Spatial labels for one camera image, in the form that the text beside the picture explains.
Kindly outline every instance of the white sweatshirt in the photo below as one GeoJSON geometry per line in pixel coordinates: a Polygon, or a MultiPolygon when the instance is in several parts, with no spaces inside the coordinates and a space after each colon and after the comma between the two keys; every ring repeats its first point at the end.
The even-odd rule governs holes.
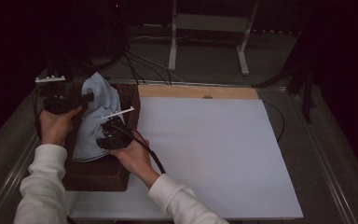
{"type": "MultiPolygon", "coordinates": [[[[66,198],[62,178],[66,150],[55,145],[39,146],[30,165],[30,176],[21,182],[22,200],[14,223],[66,223],[66,198]]],[[[228,223],[200,203],[193,191],[167,175],[158,178],[148,193],[161,212],[173,215],[177,224],[228,223]]]]}

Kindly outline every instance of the white table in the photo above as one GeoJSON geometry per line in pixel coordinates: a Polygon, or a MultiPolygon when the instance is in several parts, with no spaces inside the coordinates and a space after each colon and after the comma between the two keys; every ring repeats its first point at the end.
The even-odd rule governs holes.
{"type": "MultiPolygon", "coordinates": [[[[139,131],[167,174],[227,219],[303,217],[260,100],[141,98],[139,131]]],[[[171,219],[133,175],[125,192],[67,192],[70,217],[171,219]]]]}

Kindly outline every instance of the dark background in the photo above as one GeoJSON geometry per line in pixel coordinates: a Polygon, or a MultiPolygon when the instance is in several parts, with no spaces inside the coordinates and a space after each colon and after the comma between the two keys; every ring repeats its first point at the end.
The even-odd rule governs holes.
{"type": "MultiPolygon", "coordinates": [[[[236,15],[244,8],[238,5],[250,4],[233,1],[222,9],[221,2],[214,0],[208,7],[202,7],[202,1],[183,1],[180,9],[236,15]]],[[[266,0],[259,4],[255,32],[299,35],[285,68],[304,61],[315,64],[314,81],[321,86],[325,101],[358,158],[358,1],[266,0]]],[[[47,67],[48,59],[54,59],[59,73],[78,75],[62,58],[63,52],[90,64],[90,57],[95,55],[114,59],[122,41],[120,27],[112,26],[111,31],[106,31],[114,35],[104,35],[101,30],[112,22],[123,26],[144,23],[167,26],[171,15],[171,2],[162,0],[0,0],[0,127],[34,89],[34,78],[47,67]],[[119,12],[114,9],[115,3],[119,3],[119,12]],[[111,43],[107,52],[101,51],[96,44],[98,40],[87,35],[92,32],[84,32],[92,28],[100,28],[99,36],[111,43]]]]}

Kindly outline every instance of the fabric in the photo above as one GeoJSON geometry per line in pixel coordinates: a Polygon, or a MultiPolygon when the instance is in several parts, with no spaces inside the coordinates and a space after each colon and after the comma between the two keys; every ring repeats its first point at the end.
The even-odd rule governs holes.
{"type": "MultiPolygon", "coordinates": [[[[22,200],[14,223],[66,223],[66,198],[62,178],[66,150],[55,145],[36,149],[30,176],[22,180],[22,200]]],[[[228,223],[200,203],[193,191],[176,184],[167,175],[158,178],[148,193],[163,213],[173,215],[177,224],[228,223]]]]}
{"type": "Polygon", "coordinates": [[[121,111],[117,91],[99,73],[84,82],[82,94],[88,93],[94,94],[94,101],[89,103],[77,132],[72,160],[78,162],[95,161],[109,154],[107,150],[98,147],[96,142],[97,138],[104,138],[101,124],[107,122],[107,119],[102,117],[121,111]]]}
{"type": "Polygon", "coordinates": [[[199,202],[193,190],[175,183],[167,175],[161,175],[148,193],[163,214],[173,215],[176,224],[228,223],[207,206],[199,202]]]}

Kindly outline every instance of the hand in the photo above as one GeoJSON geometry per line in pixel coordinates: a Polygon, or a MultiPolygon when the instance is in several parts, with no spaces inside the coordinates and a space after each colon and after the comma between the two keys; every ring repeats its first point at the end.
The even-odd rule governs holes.
{"type": "Polygon", "coordinates": [[[47,110],[43,110],[39,116],[42,131],[41,145],[52,144],[63,147],[66,135],[74,129],[71,118],[80,110],[81,106],[62,115],[51,114],[47,110]]]}
{"type": "MultiPolygon", "coordinates": [[[[147,140],[143,140],[137,132],[132,132],[139,141],[149,146],[147,140]]],[[[159,177],[150,163],[150,156],[147,150],[135,140],[124,149],[109,150],[109,153],[116,156],[123,166],[131,173],[138,176],[148,188],[151,188],[159,177]]]]}

